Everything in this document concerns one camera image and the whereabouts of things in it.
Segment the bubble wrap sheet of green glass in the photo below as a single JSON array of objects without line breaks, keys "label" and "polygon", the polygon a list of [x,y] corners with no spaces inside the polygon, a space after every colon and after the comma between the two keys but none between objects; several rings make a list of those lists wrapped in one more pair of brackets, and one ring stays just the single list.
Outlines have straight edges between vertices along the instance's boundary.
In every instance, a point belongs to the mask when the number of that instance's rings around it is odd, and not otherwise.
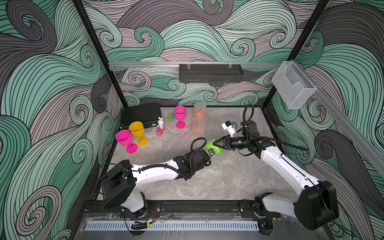
[{"label": "bubble wrap sheet of green glass", "polygon": [[211,159],[211,165],[196,172],[189,180],[198,188],[253,189],[263,170],[257,159],[224,154]]}]

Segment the orange glass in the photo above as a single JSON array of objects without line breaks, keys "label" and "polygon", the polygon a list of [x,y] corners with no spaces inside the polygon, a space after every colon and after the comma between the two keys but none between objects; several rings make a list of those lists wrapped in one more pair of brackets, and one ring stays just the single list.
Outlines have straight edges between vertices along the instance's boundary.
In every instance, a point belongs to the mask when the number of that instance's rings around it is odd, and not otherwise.
[{"label": "orange glass", "polygon": [[203,137],[205,135],[207,122],[207,103],[198,102],[194,105],[194,119],[192,132],[195,137]]}]

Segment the pink wine glass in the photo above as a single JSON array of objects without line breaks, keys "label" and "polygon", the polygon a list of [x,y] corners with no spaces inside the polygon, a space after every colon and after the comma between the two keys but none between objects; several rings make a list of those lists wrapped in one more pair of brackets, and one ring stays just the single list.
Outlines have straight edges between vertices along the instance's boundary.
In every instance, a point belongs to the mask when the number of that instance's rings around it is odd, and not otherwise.
[{"label": "pink wine glass", "polygon": [[174,109],[175,118],[178,120],[176,123],[176,127],[178,129],[184,129],[186,127],[186,123],[184,122],[184,119],[186,117],[186,108],[184,106],[177,106]]}]

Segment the yellow wine glass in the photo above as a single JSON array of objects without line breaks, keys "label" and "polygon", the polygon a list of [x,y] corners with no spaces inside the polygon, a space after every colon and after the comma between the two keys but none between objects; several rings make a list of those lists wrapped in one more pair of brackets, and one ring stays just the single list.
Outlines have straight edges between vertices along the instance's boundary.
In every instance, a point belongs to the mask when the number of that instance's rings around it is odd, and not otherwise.
[{"label": "yellow wine glass", "polygon": [[145,146],[148,143],[148,138],[144,136],[145,128],[142,122],[136,121],[130,124],[129,130],[136,137],[139,146]]}]

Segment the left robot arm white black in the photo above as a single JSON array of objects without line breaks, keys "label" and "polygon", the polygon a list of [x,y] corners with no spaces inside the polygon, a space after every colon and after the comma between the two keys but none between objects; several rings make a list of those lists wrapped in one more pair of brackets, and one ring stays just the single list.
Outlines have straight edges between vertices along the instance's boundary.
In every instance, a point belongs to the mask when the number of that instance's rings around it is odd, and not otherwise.
[{"label": "left robot arm white black", "polygon": [[199,170],[211,164],[211,157],[221,154],[213,148],[195,150],[185,156],[153,165],[132,165],[123,160],[101,179],[104,208],[121,206],[132,213],[146,207],[144,193],[138,187],[160,181],[188,180]]}]

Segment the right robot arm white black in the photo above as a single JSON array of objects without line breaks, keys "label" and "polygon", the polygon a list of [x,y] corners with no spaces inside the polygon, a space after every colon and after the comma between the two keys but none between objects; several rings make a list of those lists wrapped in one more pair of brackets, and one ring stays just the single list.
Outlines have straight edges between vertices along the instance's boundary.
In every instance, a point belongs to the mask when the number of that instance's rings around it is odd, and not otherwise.
[{"label": "right robot arm white black", "polygon": [[321,181],[291,161],[269,139],[248,140],[246,137],[224,136],[213,142],[224,150],[247,149],[270,165],[293,188],[297,197],[285,199],[266,194],[261,198],[264,209],[298,220],[308,230],[315,230],[339,217],[337,191],[329,181]]}]

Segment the white bunny figurine pink base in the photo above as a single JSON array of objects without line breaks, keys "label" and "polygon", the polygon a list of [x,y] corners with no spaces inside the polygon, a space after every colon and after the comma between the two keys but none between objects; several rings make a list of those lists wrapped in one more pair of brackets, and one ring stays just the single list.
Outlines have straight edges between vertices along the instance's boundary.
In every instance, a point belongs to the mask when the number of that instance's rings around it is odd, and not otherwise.
[{"label": "white bunny figurine pink base", "polygon": [[157,130],[156,130],[156,135],[157,136],[162,136],[165,131],[165,126],[164,126],[164,118],[158,117],[158,122],[157,122]]}]

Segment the green blue small block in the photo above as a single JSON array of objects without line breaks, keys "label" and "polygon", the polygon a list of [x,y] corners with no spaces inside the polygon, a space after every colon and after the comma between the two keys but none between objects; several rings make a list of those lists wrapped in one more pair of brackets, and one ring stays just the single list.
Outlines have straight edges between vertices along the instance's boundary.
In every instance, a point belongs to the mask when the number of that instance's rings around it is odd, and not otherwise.
[{"label": "green blue small block", "polygon": [[173,123],[173,122],[175,122],[175,114],[174,113],[170,113],[170,114],[168,114],[168,121],[170,122],[170,123]]}]

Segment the black wall tray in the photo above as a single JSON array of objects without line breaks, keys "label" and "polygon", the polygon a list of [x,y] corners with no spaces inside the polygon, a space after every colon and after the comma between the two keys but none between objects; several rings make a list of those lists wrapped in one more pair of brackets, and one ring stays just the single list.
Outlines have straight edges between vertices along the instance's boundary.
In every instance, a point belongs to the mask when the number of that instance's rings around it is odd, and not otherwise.
[{"label": "black wall tray", "polygon": [[179,80],[181,83],[240,83],[244,72],[241,65],[180,65]]}]

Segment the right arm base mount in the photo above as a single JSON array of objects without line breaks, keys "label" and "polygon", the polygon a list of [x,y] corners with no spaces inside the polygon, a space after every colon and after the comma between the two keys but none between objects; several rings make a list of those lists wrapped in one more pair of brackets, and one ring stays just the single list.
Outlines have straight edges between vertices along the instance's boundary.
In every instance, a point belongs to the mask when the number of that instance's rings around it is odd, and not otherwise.
[{"label": "right arm base mount", "polygon": [[261,200],[242,200],[239,202],[240,213],[243,218],[278,219],[281,214],[266,210]]}]

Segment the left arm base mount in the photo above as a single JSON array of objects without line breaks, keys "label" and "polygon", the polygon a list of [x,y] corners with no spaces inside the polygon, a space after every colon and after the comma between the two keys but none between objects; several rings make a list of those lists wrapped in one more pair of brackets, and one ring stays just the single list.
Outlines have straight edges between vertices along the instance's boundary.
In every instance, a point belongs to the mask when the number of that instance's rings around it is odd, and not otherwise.
[{"label": "left arm base mount", "polygon": [[131,212],[128,208],[122,207],[126,212],[125,215],[128,218],[154,218],[157,219],[160,217],[161,212],[161,202],[149,200],[145,203],[144,207],[136,212]]}]

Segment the clear plastic wall bin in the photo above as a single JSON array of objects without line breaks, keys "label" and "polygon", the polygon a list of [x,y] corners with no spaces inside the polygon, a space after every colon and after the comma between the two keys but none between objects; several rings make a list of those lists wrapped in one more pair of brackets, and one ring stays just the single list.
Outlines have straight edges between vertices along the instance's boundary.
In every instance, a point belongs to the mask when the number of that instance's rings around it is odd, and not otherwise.
[{"label": "clear plastic wall bin", "polygon": [[289,110],[300,109],[317,90],[303,66],[295,61],[282,62],[272,82]]}]

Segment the aluminium rail back wall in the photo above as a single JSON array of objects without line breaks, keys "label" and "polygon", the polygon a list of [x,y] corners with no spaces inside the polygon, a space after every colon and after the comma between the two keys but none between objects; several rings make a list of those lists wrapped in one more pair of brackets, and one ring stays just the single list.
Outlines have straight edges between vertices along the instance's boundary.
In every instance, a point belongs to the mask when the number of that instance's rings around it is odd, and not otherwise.
[{"label": "aluminium rail back wall", "polygon": [[110,68],[178,68],[180,65],[241,65],[244,68],[279,68],[282,62],[108,62]]}]

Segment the aluminium rail wall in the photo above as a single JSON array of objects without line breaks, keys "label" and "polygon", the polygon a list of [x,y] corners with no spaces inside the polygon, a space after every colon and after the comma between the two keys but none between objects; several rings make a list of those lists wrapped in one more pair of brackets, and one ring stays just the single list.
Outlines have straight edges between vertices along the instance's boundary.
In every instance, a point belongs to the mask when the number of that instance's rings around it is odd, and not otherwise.
[{"label": "aluminium rail wall", "polygon": [[279,68],[282,62],[108,62],[110,68],[178,68],[180,65],[241,65],[244,68]]},{"label": "aluminium rail wall", "polygon": [[384,173],[384,77],[380,71],[371,78],[356,66],[328,73],[312,66],[299,66],[317,86],[319,99],[364,157],[382,175]]}]

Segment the aluminium rail right wall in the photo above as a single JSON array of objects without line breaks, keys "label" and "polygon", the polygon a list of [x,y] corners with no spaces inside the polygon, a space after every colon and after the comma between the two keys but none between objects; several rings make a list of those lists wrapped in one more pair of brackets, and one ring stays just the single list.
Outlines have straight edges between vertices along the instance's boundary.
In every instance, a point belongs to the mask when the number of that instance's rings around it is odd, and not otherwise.
[{"label": "aluminium rail right wall", "polygon": [[384,77],[380,71],[371,78],[356,66],[328,73],[312,66],[299,66],[317,86],[319,99],[364,157],[382,175],[384,173]]}]

